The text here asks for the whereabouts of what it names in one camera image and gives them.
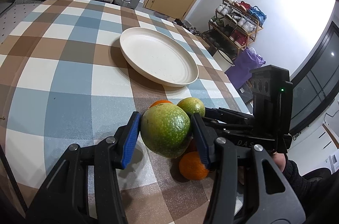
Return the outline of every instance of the metal screw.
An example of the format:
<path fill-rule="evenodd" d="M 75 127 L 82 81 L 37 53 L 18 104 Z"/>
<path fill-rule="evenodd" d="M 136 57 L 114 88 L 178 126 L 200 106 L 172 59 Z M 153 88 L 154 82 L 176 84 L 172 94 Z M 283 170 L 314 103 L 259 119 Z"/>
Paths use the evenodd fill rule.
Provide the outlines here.
<path fill-rule="evenodd" d="M 262 151 L 263 149 L 262 145 L 254 145 L 254 150 L 256 151 Z"/>
<path fill-rule="evenodd" d="M 68 148 L 69 148 L 70 151 L 75 151 L 75 150 L 78 149 L 78 145 L 77 144 L 71 144 Z"/>
<path fill-rule="evenodd" d="M 106 138 L 106 143 L 108 143 L 108 144 L 114 144 L 115 141 L 116 141 L 116 139 L 113 136 L 110 136 L 110 137 Z"/>
<path fill-rule="evenodd" d="M 224 137 L 218 137 L 217 138 L 217 143 L 218 144 L 226 144 L 226 139 Z"/>

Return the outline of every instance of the plate rim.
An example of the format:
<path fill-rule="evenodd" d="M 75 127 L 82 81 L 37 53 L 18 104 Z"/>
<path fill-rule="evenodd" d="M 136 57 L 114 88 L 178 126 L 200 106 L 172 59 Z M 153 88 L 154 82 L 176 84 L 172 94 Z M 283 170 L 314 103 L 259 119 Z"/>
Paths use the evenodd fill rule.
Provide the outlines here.
<path fill-rule="evenodd" d="M 132 30 L 143 30 L 143 31 L 152 31 L 152 32 L 155 32 L 157 34 L 161 34 L 163 36 L 165 36 L 165 38 L 167 39 L 170 39 L 171 43 L 173 43 L 173 45 L 175 45 L 177 48 L 181 49 L 182 51 L 184 51 L 185 55 L 189 57 L 189 59 L 192 61 L 192 63 L 196 66 L 196 72 L 197 72 L 197 75 L 195 77 L 194 80 L 190 81 L 190 82 L 187 82 L 187 83 L 175 83 L 175 82 L 171 82 L 171 81 L 165 81 L 163 79 L 160 79 L 160 78 L 157 78 L 156 76 L 150 74 L 149 72 L 147 72 L 146 70 L 142 69 L 141 67 L 137 66 L 126 54 L 126 52 L 124 51 L 124 48 L 123 48 L 123 44 L 121 43 L 121 38 L 123 37 L 124 33 L 125 32 L 128 32 L 128 31 L 132 31 Z M 149 29 L 149 28 L 142 28 L 142 27 L 132 27 L 132 28 L 128 28 L 126 30 L 124 30 L 120 37 L 119 37 L 119 42 L 120 42 L 120 48 L 121 48 L 121 52 L 124 56 L 124 58 L 126 59 L 126 61 L 133 67 L 133 69 L 135 69 L 139 74 L 141 74 L 142 76 L 150 79 L 151 81 L 153 82 L 156 82 L 156 83 L 160 83 L 160 84 L 163 84 L 163 85 L 166 85 L 166 86 L 172 86 L 172 87 L 182 87 L 182 86 L 186 86 L 186 85 L 189 85 L 193 82 L 195 82 L 198 77 L 199 77 L 199 68 L 198 68 L 198 65 L 196 64 L 194 58 L 192 57 L 192 55 L 184 48 L 182 47 L 179 43 L 177 43 L 173 38 L 163 34 L 162 32 L 159 32 L 159 31 L 156 31 L 156 30 L 152 30 L 152 29 Z"/>

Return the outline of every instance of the checkered tablecloth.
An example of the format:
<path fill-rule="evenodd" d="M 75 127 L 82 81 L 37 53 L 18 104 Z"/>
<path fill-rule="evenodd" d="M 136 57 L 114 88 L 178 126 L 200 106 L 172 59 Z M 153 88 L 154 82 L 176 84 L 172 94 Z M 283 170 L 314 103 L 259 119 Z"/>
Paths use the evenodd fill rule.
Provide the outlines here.
<path fill-rule="evenodd" d="M 197 63 L 199 79 L 172 88 L 139 75 L 117 41 L 131 27 L 157 30 L 180 43 Z M 206 107 L 248 112 L 194 35 L 169 21 L 103 2 L 45 1 L 1 44 L 0 66 L 0 144 L 28 204 L 70 144 L 98 143 L 125 125 L 133 111 L 143 113 L 156 100 L 176 104 L 193 96 Z M 129 223 L 202 222 L 213 178 L 180 180 L 176 163 L 138 139 L 132 162 L 118 171 Z M 3 166 L 0 187 L 18 205 Z M 89 201 L 93 209 L 91 179 Z"/>

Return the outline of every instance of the green fruit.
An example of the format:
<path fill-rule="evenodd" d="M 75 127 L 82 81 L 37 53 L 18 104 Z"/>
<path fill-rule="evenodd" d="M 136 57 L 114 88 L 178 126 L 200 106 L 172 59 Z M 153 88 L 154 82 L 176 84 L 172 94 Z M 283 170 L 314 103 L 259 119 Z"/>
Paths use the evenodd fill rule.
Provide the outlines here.
<path fill-rule="evenodd" d="M 190 142 L 190 120 L 175 104 L 158 104 L 144 113 L 140 134 L 145 145 L 167 158 L 177 158 Z"/>
<path fill-rule="evenodd" d="M 182 108 L 186 113 L 199 113 L 200 116 L 205 116 L 205 106 L 202 101 L 200 101 L 198 98 L 189 97 L 186 99 L 181 100 L 177 106 Z"/>

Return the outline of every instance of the white plate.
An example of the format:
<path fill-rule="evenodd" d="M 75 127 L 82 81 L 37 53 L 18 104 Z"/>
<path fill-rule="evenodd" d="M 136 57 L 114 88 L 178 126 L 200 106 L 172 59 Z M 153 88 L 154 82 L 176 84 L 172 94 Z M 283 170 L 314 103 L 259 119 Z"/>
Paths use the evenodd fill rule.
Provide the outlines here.
<path fill-rule="evenodd" d="M 153 82 L 180 87 L 198 78 L 198 66 L 189 52 L 160 32 L 129 28 L 121 34 L 120 45 L 127 62 Z"/>

